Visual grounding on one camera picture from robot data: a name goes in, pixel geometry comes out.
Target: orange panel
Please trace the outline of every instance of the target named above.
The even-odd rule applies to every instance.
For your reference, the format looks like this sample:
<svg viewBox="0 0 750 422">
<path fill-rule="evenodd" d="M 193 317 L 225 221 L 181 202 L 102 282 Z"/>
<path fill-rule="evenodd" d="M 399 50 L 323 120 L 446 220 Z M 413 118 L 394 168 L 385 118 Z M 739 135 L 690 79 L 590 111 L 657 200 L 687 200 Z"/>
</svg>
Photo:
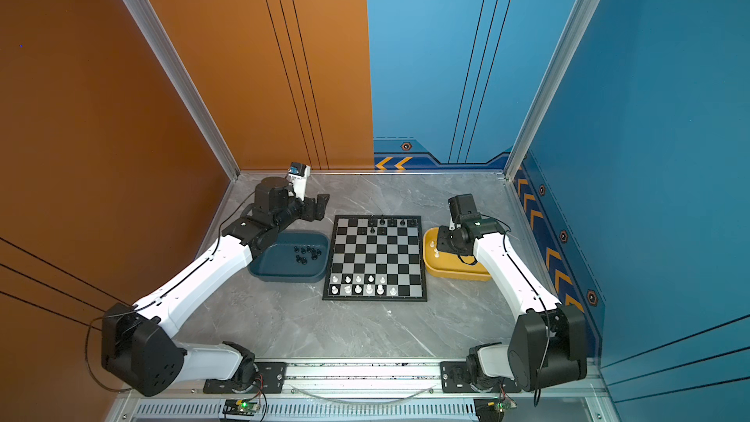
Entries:
<svg viewBox="0 0 750 422">
<path fill-rule="evenodd" d="M 372 167 L 367 0 L 150 1 L 240 168 Z"/>
</svg>

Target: chessboard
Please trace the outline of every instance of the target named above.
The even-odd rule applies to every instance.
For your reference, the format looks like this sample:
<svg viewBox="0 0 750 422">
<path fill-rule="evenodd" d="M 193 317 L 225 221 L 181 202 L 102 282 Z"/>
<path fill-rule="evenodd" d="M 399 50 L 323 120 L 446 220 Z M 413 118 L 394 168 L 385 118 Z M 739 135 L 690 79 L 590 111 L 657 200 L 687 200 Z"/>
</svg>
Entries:
<svg viewBox="0 0 750 422">
<path fill-rule="evenodd" d="M 337 215 L 324 300 L 427 301 L 421 217 Z"/>
</svg>

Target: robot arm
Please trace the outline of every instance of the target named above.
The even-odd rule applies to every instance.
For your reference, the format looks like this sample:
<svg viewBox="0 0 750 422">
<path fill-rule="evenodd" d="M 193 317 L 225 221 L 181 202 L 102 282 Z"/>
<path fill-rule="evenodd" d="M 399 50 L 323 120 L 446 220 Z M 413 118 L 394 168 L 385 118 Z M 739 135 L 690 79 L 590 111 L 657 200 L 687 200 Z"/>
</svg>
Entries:
<svg viewBox="0 0 750 422">
<path fill-rule="evenodd" d="M 440 227 L 439 251 L 473 256 L 511 306 L 516 324 L 508 345 L 472 349 L 472 384 L 489 390 L 508 377 L 526 391 L 586 378 L 586 323 L 575 306 L 563 306 L 521 261 L 500 222 L 483 219 L 471 194 L 448 200 L 451 226 Z"/>
<path fill-rule="evenodd" d="M 322 220 L 328 194 L 305 198 L 310 167 L 293 163 L 286 179 L 268 177 L 254 202 L 192 264 L 134 306 L 114 305 L 102 327 L 102 367 L 144 396 L 174 381 L 230 380 L 247 388 L 254 355 L 233 343 L 195 345 L 173 341 L 183 323 L 217 288 L 248 266 L 295 220 Z"/>
</svg>

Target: black stripe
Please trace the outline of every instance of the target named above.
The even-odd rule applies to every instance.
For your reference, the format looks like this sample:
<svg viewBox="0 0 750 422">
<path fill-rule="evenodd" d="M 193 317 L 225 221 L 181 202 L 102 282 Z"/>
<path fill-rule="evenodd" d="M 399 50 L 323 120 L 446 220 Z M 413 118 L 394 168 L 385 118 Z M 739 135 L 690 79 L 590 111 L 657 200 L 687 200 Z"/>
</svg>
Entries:
<svg viewBox="0 0 750 422">
<path fill-rule="evenodd" d="M 42 258 L 40 258 L 39 256 L 37 256 L 37 255 L 33 254 L 32 252 L 26 251 L 26 250 L 25 250 L 24 248 L 22 248 L 22 247 L 20 247 L 20 246 L 18 246 L 18 245 L 16 245 L 16 244 L 14 244 L 14 243 L 11 243 L 10 241 L 6 240 L 6 239 L 5 239 L 5 238 L 3 238 L 3 237 L 0 237 L 0 240 L 2 240 L 3 242 L 5 242 L 5 243 L 7 243 L 7 244 L 11 245 L 11 246 L 12 246 L 13 248 L 15 248 L 15 249 L 18 249 L 19 251 L 23 251 L 23 252 L 25 252 L 26 254 L 28 254 L 29 256 L 31 256 L 32 258 L 38 259 L 39 261 L 42 261 L 42 262 L 43 262 L 44 264 L 46 264 L 46 265 L 48 265 L 48 266 L 50 266 L 50 267 L 53 267 L 53 268 L 55 268 L 55 269 L 59 270 L 59 271 L 60 271 L 60 272 L 62 272 L 63 274 L 66 274 L 66 275 L 68 275 L 68 276 L 70 276 L 70 277 L 73 277 L 73 278 L 74 278 L 75 280 L 77 280 L 77 281 L 79 281 L 79 282 L 81 282 L 81 283 L 85 283 L 85 284 L 86 284 L 87 286 L 89 286 L 89 287 L 91 287 L 91 288 L 93 288 L 93 289 L 95 289 L 95 290 L 99 290 L 99 291 L 100 291 L 101 293 L 105 294 L 106 296 L 108 296 L 108 297 L 110 297 L 110 298 L 113 298 L 113 299 L 117 300 L 117 301 L 118 301 L 118 302 L 120 302 L 121 304 L 125 304 L 125 303 L 127 303 L 126 301 L 124 301 L 124 300 L 120 300 L 119 298 L 117 298 L 117 297 L 116 297 L 116 296 L 114 296 L 114 295 L 111 295 L 111 294 L 108 294 L 108 293 L 106 293 L 106 292 L 105 292 L 104 290 L 102 290 L 101 288 L 99 288 L 99 287 L 97 287 L 97 286 L 92 286 L 92 285 L 91 285 L 90 283 L 88 283 L 87 281 L 85 281 L 85 280 L 83 280 L 83 279 L 80 279 L 79 277 L 76 277 L 76 276 L 72 275 L 71 273 L 67 272 L 66 270 L 62 269 L 61 267 L 57 267 L 57 266 L 55 266 L 55 265 L 54 265 L 53 263 L 51 263 L 51 262 L 49 262 L 49 261 L 45 261 L 44 259 L 42 259 Z"/>
<path fill-rule="evenodd" d="M 724 356 L 727 356 L 727 355 L 736 354 L 737 352 L 744 352 L 744 351 L 749 350 L 749 349 L 750 349 L 750 346 L 743 347 L 741 349 L 737 349 L 737 350 L 734 350 L 734 351 L 724 352 L 723 354 L 717 354 L 717 355 L 712 355 L 711 357 L 701 358 L 701 359 L 698 359 L 697 361 L 691 361 L 691 362 L 688 362 L 688 363 L 681 363 L 680 365 L 675 365 L 674 367 L 669 367 L 669 368 L 665 368 L 663 370 L 657 370 L 655 372 L 646 373 L 645 375 L 634 376 L 633 378 L 628 378 L 628 379 L 624 379 L 624 380 L 620 380 L 620 381 L 615 381 L 614 383 L 608 383 L 607 386 L 612 386 L 614 384 L 625 383 L 626 381 L 636 380 L 636 379 L 639 379 L 639 378 L 643 378 L 644 376 L 655 375 L 656 373 L 666 372 L 666 371 L 669 371 L 669 370 L 675 370 L 675 369 L 680 368 L 680 367 L 687 367 L 688 365 L 692 365 L 693 363 L 700 363 L 700 362 L 710 361 L 710 360 L 713 360 L 715 358 L 719 358 L 719 357 L 724 357 Z"/>
<path fill-rule="evenodd" d="M 750 318 L 750 315 L 740 316 L 739 318 L 733 319 L 731 321 L 727 321 L 726 323 L 722 323 L 722 324 L 716 325 L 714 327 L 709 327 L 708 329 L 704 329 L 703 331 L 700 331 L 698 333 L 691 334 L 689 336 L 685 336 L 683 338 L 680 338 L 678 340 L 674 340 L 672 342 L 667 342 L 666 344 L 662 344 L 662 345 L 659 345 L 657 347 L 654 347 L 653 349 L 649 349 L 647 351 L 643 351 L 643 352 L 640 352 L 638 354 L 631 355 L 630 357 L 626 357 L 624 359 L 620 359 L 620 360 L 618 360 L 616 362 L 608 363 L 608 364 L 602 366 L 602 368 L 611 367 L 612 365 L 616 365 L 616 364 L 622 363 L 624 361 L 629 361 L 632 358 L 640 357 L 640 356 L 642 356 L 644 354 L 648 354 L 649 352 L 654 352 L 655 350 L 663 349 L 664 347 L 667 347 L 668 345 L 677 344 L 678 342 L 682 342 L 683 340 L 688 340 L 691 337 L 696 337 L 696 336 L 699 336 L 700 334 L 704 334 L 704 333 L 707 333 L 709 331 L 714 331 L 715 329 L 719 329 L 720 327 L 724 327 L 724 326 L 726 326 L 728 324 L 736 323 L 738 321 L 742 321 L 742 320 L 747 319 L 747 318 Z"/>
<path fill-rule="evenodd" d="M 56 311 L 52 311 L 52 310 L 51 310 L 51 309 L 49 309 L 49 308 L 45 308 L 44 306 L 41 306 L 41 305 L 37 305 L 37 304 L 33 304 L 32 302 L 30 302 L 30 301 L 28 301 L 28 300 L 24 300 L 23 298 L 18 298 L 17 296 L 15 296 L 15 295 L 11 295 L 11 294 L 9 294 L 9 293 L 6 293 L 6 292 L 4 292 L 4 291 L 2 291 L 2 290 L 0 290 L 0 294 L 3 294 L 3 295 L 5 295 L 6 297 L 10 297 L 10 298 L 15 298 L 16 300 L 18 300 L 18 301 L 21 301 L 21 302 L 24 302 L 24 303 L 25 303 L 25 304 L 27 304 L 27 305 L 31 305 L 31 306 L 36 306 L 36 307 L 37 307 L 37 308 L 39 308 L 39 309 L 43 309 L 44 311 L 48 311 L 48 312 L 50 312 L 51 314 L 54 314 L 54 315 L 58 315 L 58 316 L 60 316 L 61 318 L 65 318 L 65 319 L 70 319 L 70 321 L 72 321 L 72 322 L 76 322 L 76 323 L 78 323 L 78 324 L 82 324 L 82 325 L 84 325 L 84 326 L 86 326 L 86 327 L 89 327 L 89 325 L 88 325 L 87 323 L 84 323 L 84 322 L 82 322 L 82 321 L 78 321 L 78 320 L 77 320 L 77 319 L 75 319 L 75 318 L 71 318 L 70 316 L 67 316 L 67 315 L 63 315 L 62 313 L 57 313 Z M 98 327 L 96 327 L 96 326 L 91 326 L 91 328 L 93 328 L 93 329 L 95 329 L 95 330 L 97 330 L 97 331 L 101 331 L 101 329 L 99 329 L 99 328 L 98 328 Z"/>
<path fill-rule="evenodd" d="M 289 80 L 289 73 L 286 71 L 286 62 L 284 61 L 284 53 L 281 52 L 281 43 L 279 42 L 278 33 L 276 33 L 276 25 L 274 24 L 274 17 L 271 14 L 271 6 L 266 0 L 266 7 L 268 8 L 268 17 L 271 19 L 271 27 L 274 29 L 274 36 L 276 36 L 276 45 L 279 48 L 279 55 L 281 56 L 281 65 L 284 66 L 284 74 L 286 75 L 286 83 L 289 85 L 289 93 L 292 95 L 292 103 L 294 104 L 294 111 L 297 113 L 297 122 L 299 123 L 299 132 L 302 134 L 302 141 L 305 143 L 305 151 L 307 152 L 307 162 L 312 165 L 313 159 L 310 156 L 310 149 L 307 148 L 307 139 L 305 138 L 305 130 L 302 129 L 302 119 L 299 117 L 299 109 L 297 108 L 297 100 L 294 98 L 294 91 L 292 91 L 292 81 Z"/>
<path fill-rule="evenodd" d="M 482 22 L 482 11 L 484 10 L 484 0 L 482 7 L 479 8 L 479 18 L 476 21 L 476 31 L 474 32 L 474 43 L 471 45 L 471 55 L 469 56 L 469 66 L 466 68 L 466 79 L 464 80 L 464 89 L 461 91 L 461 102 L 458 103 L 458 115 L 456 116 L 456 127 L 453 129 L 453 140 L 451 140 L 451 151 L 448 152 L 448 163 L 453 156 L 453 145 L 456 141 L 456 131 L 458 130 L 458 121 L 461 119 L 461 106 L 464 104 L 464 93 L 466 93 L 466 83 L 469 81 L 469 71 L 471 70 L 471 61 L 474 59 L 474 47 L 476 46 L 476 36 L 479 34 L 479 23 Z"/>
<path fill-rule="evenodd" d="M 89 306 L 90 306 L 91 308 L 96 308 L 96 309 L 98 309 L 98 310 L 99 310 L 100 312 L 104 313 L 104 310 L 103 310 L 103 309 L 101 309 L 101 308 L 99 308 L 98 306 L 96 306 L 96 305 L 92 305 L 92 304 L 90 304 L 90 303 L 89 303 L 89 302 L 87 302 L 87 301 L 83 301 L 83 300 L 81 300 L 80 298 L 76 298 L 76 297 L 72 296 L 71 294 L 69 294 L 69 293 L 67 293 L 67 292 L 64 292 L 64 291 L 60 290 L 59 288 L 55 288 L 55 287 L 52 287 L 52 286 L 50 286 L 50 285 L 47 285 L 46 283 L 42 282 L 41 280 L 36 280 L 36 279 L 35 279 L 34 277 L 31 277 L 31 276 L 27 276 L 27 275 L 26 275 L 26 274 L 24 274 L 23 272 L 21 272 L 21 271 L 19 271 L 19 270 L 15 270 L 15 269 L 14 269 L 13 267 L 10 267 L 10 266 L 6 266 L 6 265 L 4 265 L 3 263 L 0 263 L 0 266 L 2 266 L 2 267 L 5 267 L 6 269 L 8 269 L 8 270 L 10 270 L 10 271 L 13 271 L 13 272 L 15 272 L 16 274 L 18 274 L 18 275 L 20 275 L 20 276 L 24 276 L 24 277 L 25 277 L 25 278 L 27 278 L 27 279 L 33 280 L 34 282 L 36 282 L 36 283 L 38 283 L 38 284 L 41 284 L 41 285 L 43 285 L 43 286 L 45 286 L 45 287 L 48 287 L 48 288 L 51 288 L 51 289 L 52 289 L 52 290 L 54 290 L 54 291 L 60 292 L 60 293 L 61 293 L 62 295 L 65 295 L 66 297 L 70 297 L 70 298 L 72 298 L 72 299 L 74 299 L 74 300 L 80 301 L 80 302 L 81 302 L 82 304 L 84 304 L 84 305 L 89 305 Z"/>
<path fill-rule="evenodd" d="M 612 401 L 615 404 L 619 402 L 628 402 L 628 401 L 634 401 L 636 399 L 645 399 L 648 397 L 654 397 L 654 396 L 664 396 L 665 394 L 671 394 L 671 393 L 681 393 L 682 391 L 689 391 L 689 390 L 698 390 L 701 388 L 708 388 L 711 386 L 719 386 L 720 384 L 726 384 L 726 383 L 736 383 L 737 381 L 745 381 L 750 380 L 750 376 L 744 376 L 742 378 L 736 378 L 732 380 L 724 380 L 724 381 L 717 381 L 716 383 L 708 383 L 708 384 L 699 384 L 699 386 L 691 386 L 690 388 L 680 388 L 679 390 L 671 390 L 671 391 L 664 391 L 662 393 L 654 393 L 654 394 L 647 394 L 646 396 L 639 396 L 639 397 L 631 397 L 627 399 L 621 399 L 620 401 Z"/>
<path fill-rule="evenodd" d="M 281 16 L 284 18 L 284 27 L 286 28 L 286 38 L 289 40 L 289 49 L 292 51 L 292 61 L 294 61 L 294 69 L 297 71 L 297 81 L 299 82 L 299 91 L 302 93 L 302 103 L 305 105 L 305 113 L 307 114 L 307 124 L 310 126 L 310 136 L 313 138 L 313 147 L 315 148 L 315 157 L 318 159 L 318 167 L 322 168 L 320 164 L 320 155 L 318 154 L 318 144 L 315 142 L 315 133 L 313 132 L 313 122 L 310 119 L 310 111 L 307 109 L 307 99 L 305 98 L 305 89 L 302 88 L 302 77 L 299 76 L 299 67 L 297 66 L 297 57 L 294 55 L 294 45 L 292 44 L 292 35 L 289 34 L 289 24 L 286 23 L 286 13 L 284 12 L 284 5 L 279 0 L 279 6 L 281 7 Z"/>
<path fill-rule="evenodd" d="M 497 12 L 497 4 L 500 0 L 495 0 L 495 7 L 492 10 L 492 18 L 490 19 L 490 30 L 487 32 L 487 39 L 484 41 L 484 50 L 482 51 L 482 60 L 479 61 L 479 72 L 476 74 L 476 81 L 474 82 L 474 91 L 471 96 L 471 103 L 469 103 L 469 113 L 466 115 L 466 125 L 464 126 L 464 135 L 461 136 L 461 145 L 458 146 L 458 155 L 456 156 L 456 163 L 461 157 L 461 149 L 464 148 L 464 138 L 466 138 L 466 128 L 469 127 L 469 118 L 471 117 L 471 107 L 474 106 L 474 97 L 476 97 L 476 88 L 479 85 L 479 77 L 482 76 L 482 66 L 484 65 L 484 55 L 487 53 L 487 44 L 490 42 L 490 34 L 492 34 L 492 25 L 495 22 L 495 13 Z"/>
<path fill-rule="evenodd" d="M 297 31 L 299 32 L 299 42 L 302 44 L 302 57 L 305 58 L 305 68 L 307 69 L 307 80 L 310 82 L 310 92 L 313 94 L 313 107 L 315 108 L 315 117 L 318 119 L 318 130 L 320 130 L 320 143 L 323 145 L 323 156 L 325 157 L 325 166 L 329 170 L 331 165 L 328 161 L 328 152 L 325 150 L 325 138 L 323 136 L 323 125 L 320 123 L 320 115 L 318 114 L 318 103 L 315 100 L 315 90 L 313 89 L 313 79 L 310 76 L 310 66 L 307 64 L 307 52 L 305 52 L 305 41 L 302 40 L 302 29 L 299 26 L 299 16 L 297 16 L 297 5 L 292 0 L 292 7 L 294 8 L 294 18 L 297 21 Z"/>
<path fill-rule="evenodd" d="M 484 95 L 487 94 L 487 85 L 490 83 L 490 77 L 492 76 L 492 67 L 495 65 L 495 57 L 497 57 L 497 49 L 500 47 L 500 38 L 502 38 L 502 30 L 505 28 L 505 20 L 508 18 L 508 10 L 511 8 L 511 0 L 508 0 L 508 5 L 505 7 L 505 17 L 502 18 L 502 25 L 500 27 L 500 35 L 497 37 L 497 44 L 495 45 L 495 54 L 492 56 L 492 63 L 490 64 L 490 71 L 487 73 L 487 81 L 484 82 L 484 91 L 482 92 L 482 100 L 479 102 L 479 109 L 476 111 L 476 119 L 474 120 L 474 128 L 471 131 L 471 139 L 469 140 L 469 147 L 466 148 L 466 158 L 464 163 L 469 159 L 469 150 L 471 150 L 471 143 L 474 142 L 474 132 L 476 132 L 476 124 L 479 121 L 479 113 L 482 112 L 482 104 L 484 103 Z"/>
</svg>

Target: yellow tray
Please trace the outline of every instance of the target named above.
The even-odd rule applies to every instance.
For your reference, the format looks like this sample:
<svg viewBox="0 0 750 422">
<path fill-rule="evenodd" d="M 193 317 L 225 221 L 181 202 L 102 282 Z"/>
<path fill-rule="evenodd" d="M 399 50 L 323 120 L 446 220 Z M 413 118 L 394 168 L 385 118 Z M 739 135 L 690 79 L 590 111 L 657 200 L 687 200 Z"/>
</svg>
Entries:
<svg viewBox="0 0 750 422">
<path fill-rule="evenodd" d="M 435 257 L 437 252 L 435 243 L 437 243 L 437 229 L 427 230 L 425 233 L 424 257 L 427 272 L 431 276 L 443 277 L 444 279 L 481 280 L 483 282 L 492 279 L 481 262 L 474 266 L 465 265 L 458 256 L 447 252 L 441 252 L 438 257 Z M 471 256 L 464 257 L 464 261 L 473 262 L 474 258 Z"/>
</svg>

